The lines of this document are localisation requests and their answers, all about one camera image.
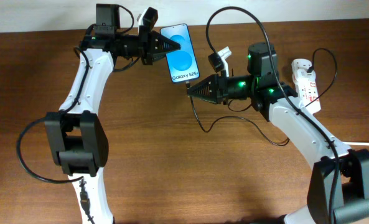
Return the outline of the blue Samsung smartphone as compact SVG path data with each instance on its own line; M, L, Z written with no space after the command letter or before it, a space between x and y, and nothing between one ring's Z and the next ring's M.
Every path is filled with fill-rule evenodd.
M195 57L187 24L177 24L160 29L161 34L180 44L180 49L166 54L172 83L183 83L198 79L199 67Z

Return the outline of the white power strip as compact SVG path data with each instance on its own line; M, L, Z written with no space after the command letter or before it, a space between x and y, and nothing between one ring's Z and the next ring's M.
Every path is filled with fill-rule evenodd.
M311 67L311 61L304 58L297 58L292 61L292 73L296 68L309 69ZM316 82L302 82L300 84L295 84L296 92L299 98L302 100L303 105L308 105L311 101L315 100L319 94L316 87Z

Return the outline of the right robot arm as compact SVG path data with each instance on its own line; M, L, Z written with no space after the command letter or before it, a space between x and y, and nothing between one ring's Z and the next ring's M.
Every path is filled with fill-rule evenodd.
M352 223L369 218L369 151L337 139L307 110L299 96L279 81L273 44L248 48L248 75L229 77L228 49L209 56L215 74L187 94L213 104L251 100L266 121L279 128L312 168L307 203L295 212L261 223Z

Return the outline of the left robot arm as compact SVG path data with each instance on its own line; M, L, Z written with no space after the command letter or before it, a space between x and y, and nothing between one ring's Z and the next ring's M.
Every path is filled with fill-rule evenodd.
M117 72L118 57L151 65L180 45L153 27L157 10L139 16L138 33L119 31L118 4L97 4L96 22L77 48L80 65L72 88L57 112L48 112L45 130L53 161L75 189L83 223L114 223L104 184L109 144L98 117L108 77Z

